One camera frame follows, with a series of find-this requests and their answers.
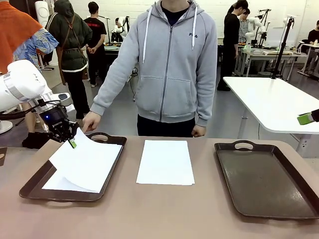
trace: white drawstring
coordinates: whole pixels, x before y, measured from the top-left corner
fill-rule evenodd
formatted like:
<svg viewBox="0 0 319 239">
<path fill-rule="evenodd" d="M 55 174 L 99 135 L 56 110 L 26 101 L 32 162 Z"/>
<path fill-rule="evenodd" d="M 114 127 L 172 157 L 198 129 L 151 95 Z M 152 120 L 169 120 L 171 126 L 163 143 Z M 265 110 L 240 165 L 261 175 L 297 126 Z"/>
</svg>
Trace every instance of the white drawstring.
<svg viewBox="0 0 319 239">
<path fill-rule="evenodd" d="M 151 17 L 152 10 L 153 10 L 153 7 L 151 6 L 151 8 L 150 8 L 150 10 L 149 10 L 148 20 L 147 20 L 147 23 L 146 23 L 146 32 L 145 32 L 144 48 L 143 48 L 143 64 L 144 64 L 144 61 L 145 61 L 146 42 L 147 42 L 147 40 L 148 40 L 149 23 L 150 23 L 150 17 Z"/>
<path fill-rule="evenodd" d="M 192 50 L 194 50 L 194 46 L 195 46 L 195 29 L 196 29 L 196 20 L 197 20 L 197 5 L 195 8 L 195 16 L 194 16 L 194 23 L 193 23 L 193 41 L 192 41 Z"/>
</svg>

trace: fist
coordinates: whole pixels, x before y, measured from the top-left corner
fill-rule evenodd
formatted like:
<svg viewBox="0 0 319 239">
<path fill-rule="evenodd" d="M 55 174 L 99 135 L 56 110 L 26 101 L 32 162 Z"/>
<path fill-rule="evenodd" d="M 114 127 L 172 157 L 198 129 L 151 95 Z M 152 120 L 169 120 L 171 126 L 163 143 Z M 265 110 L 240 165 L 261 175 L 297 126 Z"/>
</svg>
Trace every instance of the fist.
<svg viewBox="0 0 319 239">
<path fill-rule="evenodd" d="M 206 127 L 202 127 L 199 125 L 195 125 L 192 133 L 191 133 L 195 138 L 198 137 L 203 137 L 206 134 Z"/>
<path fill-rule="evenodd" d="M 93 131 L 97 128 L 101 121 L 101 116 L 94 113 L 94 112 L 89 112 L 83 119 L 83 132 L 87 131 Z"/>
</svg>

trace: dark green jacket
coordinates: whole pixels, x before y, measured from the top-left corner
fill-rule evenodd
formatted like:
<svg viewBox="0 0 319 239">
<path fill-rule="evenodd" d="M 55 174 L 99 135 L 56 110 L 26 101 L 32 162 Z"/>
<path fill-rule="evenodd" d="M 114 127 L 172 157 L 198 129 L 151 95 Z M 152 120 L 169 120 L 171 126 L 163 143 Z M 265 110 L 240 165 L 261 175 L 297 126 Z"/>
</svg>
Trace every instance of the dark green jacket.
<svg viewBox="0 0 319 239">
<path fill-rule="evenodd" d="M 53 35 L 53 37 L 59 42 L 59 46 L 66 38 L 68 31 L 68 22 L 65 18 L 72 21 L 72 17 L 75 15 L 73 22 L 73 29 L 78 36 L 80 46 L 84 47 L 92 38 L 91 28 L 82 20 L 82 18 L 76 14 L 73 10 L 72 4 L 69 0 L 58 0 L 54 4 L 55 13 L 49 17 L 46 29 Z M 78 41 L 70 30 L 68 39 L 64 46 L 62 54 L 61 68 L 63 71 L 76 72 L 83 69 L 87 65 L 87 59 L 82 55 L 78 49 Z"/>
</svg>

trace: stack of paper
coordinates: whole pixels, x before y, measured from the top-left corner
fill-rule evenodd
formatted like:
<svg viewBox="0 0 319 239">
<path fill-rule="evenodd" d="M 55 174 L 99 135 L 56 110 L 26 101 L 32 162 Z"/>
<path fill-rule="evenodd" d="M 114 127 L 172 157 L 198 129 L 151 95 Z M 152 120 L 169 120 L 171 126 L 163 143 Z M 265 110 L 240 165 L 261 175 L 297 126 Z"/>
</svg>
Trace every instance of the stack of paper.
<svg viewBox="0 0 319 239">
<path fill-rule="evenodd" d="M 146 140 L 137 183 L 195 184 L 187 141 Z"/>
<path fill-rule="evenodd" d="M 43 189 L 99 193 L 122 148 L 90 140 L 81 129 L 75 135 L 77 146 L 65 142 L 51 157 L 57 172 Z"/>
</svg>

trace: gray hoodie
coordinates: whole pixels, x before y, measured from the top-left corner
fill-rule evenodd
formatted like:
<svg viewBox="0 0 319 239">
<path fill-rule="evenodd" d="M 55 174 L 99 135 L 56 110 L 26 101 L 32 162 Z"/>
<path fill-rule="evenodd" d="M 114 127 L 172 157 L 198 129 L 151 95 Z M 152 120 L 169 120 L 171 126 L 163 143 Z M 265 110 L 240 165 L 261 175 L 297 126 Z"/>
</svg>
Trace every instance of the gray hoodie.
<svg viewBox="0 0 319 239">
<path fill-rule="evenodd" d="M 190 0 L 189 10 L 170 26 L 160 2 L 131 27 L 91 111 L 102 115 L 139 63 L 136 104 L 140 116 L 175 123 L 198 113 L 197 125 L 206 126 L 216 84 L 215 22 Z"/>
</svg>

